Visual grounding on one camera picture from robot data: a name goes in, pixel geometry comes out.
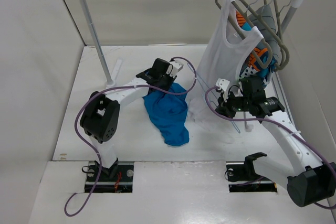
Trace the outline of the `blue t shirt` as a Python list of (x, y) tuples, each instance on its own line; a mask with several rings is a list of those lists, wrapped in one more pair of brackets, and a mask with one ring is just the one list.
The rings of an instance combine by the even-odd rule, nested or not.
[(173, 83), (169, 91), (175, 94), (153, 91), (144, 96), (144, 106), (150, 121), (160, 131), (164, 143), (179, 147), (190, 140), (189, 132), (185, 127), (188, 111), (186, 94), (181, 94), (186, 90), (178, 83)]

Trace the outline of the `light blue wire hanger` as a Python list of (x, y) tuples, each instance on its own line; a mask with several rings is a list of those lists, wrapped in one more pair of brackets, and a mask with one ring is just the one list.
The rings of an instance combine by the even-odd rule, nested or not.
[[(203, 80), (203, 78), (199, 74), (197, 74), (197, 82), (199, 83), (203, 92), (206, 92), (210, 88), (210, 86)], [(208, 100), (213, 108), (216, 108), (218, 106), (217, 98), (218, 98), (218, 94), (215, 94), (215, 91), (211, 91), (209, 93)], [(241, 131), (239, 127), (237, 126), (237, 124), (235, 122), (231, 122), (231, 124), (233, 128), (240, 134)]]

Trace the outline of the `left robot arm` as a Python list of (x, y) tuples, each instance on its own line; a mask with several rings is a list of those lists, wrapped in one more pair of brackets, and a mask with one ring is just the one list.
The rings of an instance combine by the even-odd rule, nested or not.
[(80, 126), (100, 153), (101, 161), (95, 164), (101, 164), (99, 174), (105, 180), (112, 180), (117, 175), (118, 158), (110, 139), (116, 133), (120, 110), (155, 88), (168, 91), (182, 68), (183, 64), (178, 60), (157, 58), (151, 68), (138, 73), (121, 89), (97, 96), (85, 108)]

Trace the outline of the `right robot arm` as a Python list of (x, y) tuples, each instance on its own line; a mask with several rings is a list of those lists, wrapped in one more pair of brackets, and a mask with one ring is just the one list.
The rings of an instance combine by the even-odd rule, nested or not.
[(258, 121), (275, 138), (291, 164), (279, 164), (263, 152), (250, 154), (233, 172), (231, 181), (264, 176), (285, 188), (299, 207), (334, 196), (335, 163), (327, 162), (307, 146), (290, 122), (285, 107), (277, 98), (266, 96), (258, 77), (243, 78), (238, 86), (218, 79), (215, 87), (220, 93), (216, 114), (231, 121), (237, 112), (249, 113), (253, 121)]

